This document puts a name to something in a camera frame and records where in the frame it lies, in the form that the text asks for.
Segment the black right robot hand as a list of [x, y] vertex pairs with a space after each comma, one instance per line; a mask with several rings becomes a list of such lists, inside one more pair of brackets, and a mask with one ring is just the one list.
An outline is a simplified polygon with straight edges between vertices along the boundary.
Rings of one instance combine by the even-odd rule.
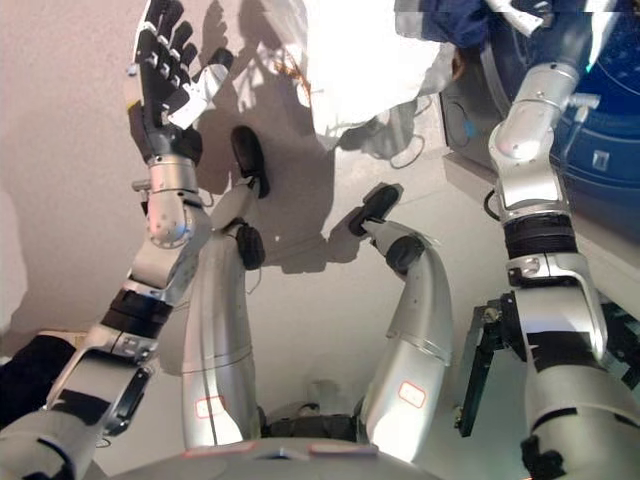
[[562, 63], [591, 68], [592, 14], [584, 1], [488, 1], [491, 41], [529, 68]]

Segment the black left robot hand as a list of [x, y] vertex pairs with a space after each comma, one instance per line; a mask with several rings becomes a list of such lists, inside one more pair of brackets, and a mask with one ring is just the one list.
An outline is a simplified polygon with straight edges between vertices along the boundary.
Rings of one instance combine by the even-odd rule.
[[125, 91], [130, 135], [143, 160], [178, 155], [198, 163], [203, 152], [195, 124], [208, 110], [233, 65], [219, 48], [195, 74], [198, 48], [179, 1], [148, 1], [141, 14]]

